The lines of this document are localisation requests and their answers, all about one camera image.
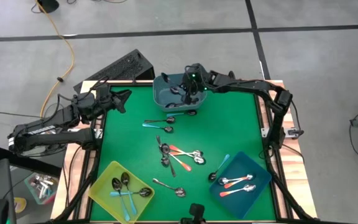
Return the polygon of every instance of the gray floor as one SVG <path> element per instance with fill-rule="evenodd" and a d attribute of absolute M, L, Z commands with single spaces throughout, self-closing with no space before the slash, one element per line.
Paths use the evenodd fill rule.
<path fill-rule="evenodd" d="M 0 37 L 54 35 L 33 1 L 0 0 Z M 123 4 L 78 1 L 51 13 L 62 34 L 99 34 L 171 29 L 250 27 L 242 0 L 128 0 Z M 358 24 L 356 0 L 252 0 L 258 27 Z M 305 135 L 311 191 L 323 220 L 358 223 L 358 157 L 349 142 L 349 120 L 358 113 L 358 30 L 261 33 L 272 79 L 284 80 L 294 94 Z M 262 78 L 253 35 L 200 34 L 71 40 L 76 62 L 56 92 L 70 96 L 72 86 L 133 49 L 155 72 L 177 73 L 201 62 L 206 68 L 239 78 Z M 42 102 L 70 64 L 61 40 L 0 42 L 0 111 L 37 115 Z M 0 115 L 0 146 L 16 124 L 30 118 Z M 358 148 L 358 129 L 353 130 Z M 44 158 L 62 164 L 62 155 Z M 14 181 L 25 176 L 15 170 Z M 47 220 L 51 206 L 37 207 L 24 184 L 14 191 L 29 199 L 19 223 Z"/>

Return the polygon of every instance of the yellow tray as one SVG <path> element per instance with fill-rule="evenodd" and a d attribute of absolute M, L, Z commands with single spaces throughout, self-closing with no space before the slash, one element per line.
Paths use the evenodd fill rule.
<path fill-rule="evenodd" d="M 131 192 L 138 192 L 143 187 L 148 187 L 152 189 L 152 194 L 148 197 L 141 197 L 139 194 L 132 194 L 132 199 L 134 201 L 137 214 L 134 215 L 131 210 L 131 201 L 129 200 L 128 195 L 123 195 L 125 207 L 127 208 L 128 214 L 131 219 L 127 222 L 124 218 L 124 211 L 121 207 L 121 202 L 119 197 L 110 197 L 110 192 L 115 192 L 112 188 L 111 180 L 116 177 L 119 180 L 121 179 L 121 174 L 127 172 L 129 174 L 129 190 Z M 125 185 L 122 185 L 122 192 L 127 192 Z M 154 189 L 148 186 L 145 182 L 141 181 L 134 174 L 125 169 L 117 161 L 112 161 L 110 165 L 103 171 L 100 177 L 92 185 L 89 190 L 89 196 L 98 203 L 102 208 L 104 208 L 110 215 L 112 215 L 117 221 L 121 223 L 134 223 L 140 217 L 144 208 L 149 204 L 151 199 L 154 196 Z"/>

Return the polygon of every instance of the gray basket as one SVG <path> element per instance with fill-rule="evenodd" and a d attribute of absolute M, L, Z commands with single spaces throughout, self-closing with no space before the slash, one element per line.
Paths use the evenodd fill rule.
<path fill-rule="evenodd" d="M 180 84 L 183 74 L 172 74 L 169 75 L 170 80 L 173 83 Z M 164 112 L 174 112 L 174 111 L 186 111 L 186 110 L 196 110 L 204 102 L 206 98 L 206 92 L 198 92 L 196 95 L 191 96 L 192 98 L 198 98 L 196 104 L 177 106 L 175 108 L 166 108 L 165 106 L 169 103 L 182 103 L 181 96 L 171 93 L 170 87 L 172 84 L 164 82 L 162 76 L 155 77 L 153 81 L 153 94 L 154 102 L 161 108 Z"/>

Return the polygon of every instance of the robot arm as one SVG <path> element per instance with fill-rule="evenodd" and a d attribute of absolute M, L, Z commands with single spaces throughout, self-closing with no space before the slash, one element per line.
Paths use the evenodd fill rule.
<path fill-rule="evenodd" d="M 214 71 L 207 72 L 199 63 L 186 67 L 182 85 L 186 91 L 184 102 L 186 104 L 190 104 L 192 95 L 205 90 L 215 93 L 239 91 L 262 97 L 265 104 L 274 112 L 273 126 L 269 129 L 266 138 L 268 147 L 281 148 L 285 138 L 282 124 L 292 100 L 292 94 L 288 90 L 264 80 L 236 80 L 233 72 L 229 72 L 228 75 Z M 274 99 L 270 97 L 269 91 L 276 92 Z"/>
<path fill-rule="evenodd" d="M 96 98 L 91 93 L 96 90 Z M 109 110 L 118 110 L 125 113 L 124 104 L 131 95 L 130 90 L 119 92 L 110 91 L 107 84 L 95 85 L 87 93 L 74 95 L 71 104 L 63 109 L 56 110 L 51 117 L 42 118 L 28 124 L 17 125 L 8 135 L 9 150 L 22 153 L 31 150 L 35 146 L 48 146 L 52 144 L 77 143 L 83 149 L 95 147 L 96 138 L 93 129 L 86 128 L 78 132 L 66 132 L 82 123 L 88 124 L 91 120 L 107 113 Z M 56 128 L 62 129 L 58 134 L 42 134 Z"/>

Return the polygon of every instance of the wooden board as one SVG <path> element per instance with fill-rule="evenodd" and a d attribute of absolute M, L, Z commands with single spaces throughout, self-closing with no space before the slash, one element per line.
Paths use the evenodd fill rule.
<path fill-rule="evenodd" d="M 109 83 L 128 83 L 131 84 L 132 81 L 129 80 L 111 80 L 108 81 Z M 151 83 L 151 80 L 140 80 L 137 81 L 139 83 Z M 280 80 L 274 80 L 271 81 L 275 85 L 279 85 L 284 87 L 284 84 Z M 84 81 L 82 85 L 81 92 L 87 92 L 96 81 Z M 262 117 L 264 121 L 264 126 L 268 127 L 268 120 L 266 117 L 266 110 L 264 106 L 264 101 L 259 98 L 260 101 L 260 109 L 262 112 Z M 87 128 L 87 125 L 81 124 L 77 128 Z M 294 127 L 293 118 L 291 115 L 291 111 L 288 110 L 288 113 L 284 117 L 284 128 L 292 128 Z M 290 146 L 297 151 L 300 152 L 299 142 L 298 140 L 292 140 L 292 139 L 285 139 L 284 144 L 287 146 Z M 70 162 L 73 159 L 74 152 L 78 148 L 77 144 L 69 144 L 67 147 L 66 155 L 65 155 L 65 162 L 64 162 L 64 168 L 66 170 L 66 175 L 68 175 L 68 168 L 70 166 Z M 287 187 L 288 190 L 291 192 L 291 194 L 294 196 L 296 201 L 302 206 L 302 208 L 305 210 L 305 212 L 312 217 L 317 217 L 316 210 L 314 207 L 313 198 L 311 196 L 311 191 L 309 187 L 308 177 L 306 175 L 305 166 L 303 164 L 302 158 L 298 155 L 296 155 L 294 152 L 291 152 L 290 150 L 285 149 L 285 146 L 282 147 L 281 151 L 281 157 L 283 162 L 283 168 L 284 168 L 284 174 L 285 178 L 287 180 Z M 69 188 L 69 196 L 72 198 L 76 191 L 78 190 L 78 184 L 80 181 L 80 175 L 81 175 L 81 169 L 83 166 L 83 160 L 85 156 L 84 150 L 79 150 L 75 156 L 75 161 L 73 162 L 72 170 L 71 170 L 71 181 L 70 181 L 70 188 Z M 93 164 L 93 159 L 89 160 L 88 164 L 88 171 L 91 169 Z M 272 163 L 275 164 L 276 161 L 274 157 L 272 158 Z M 280 190 L 276 188 L 277 190 L 277 197 L 279 201 L 279 207 L 280 212 L 282 214 L 282 217 L 287 217 L 287 214 L 285 212 L 285 204 L 283 200 L 283 195 L 281 194 Z M 51 214 L 51 218 L 58 217 L 61 212 L 65 208 L 65 200 L 66 200 L 66 188 L 65 188 L 65 179 L 63 176 L 63 172 L 60 175 L 59 180 L 59 186 L 55 198 L 55 202 L 53 205 L 53 210 Z M 88 190 L 84 193 L 82 203 L 81 203 L 81 209 L 80 209 L 80 216 L 79 218 L 85 217 L 85 211 L 86 211 L 86 203 L 88 202 Z"/>

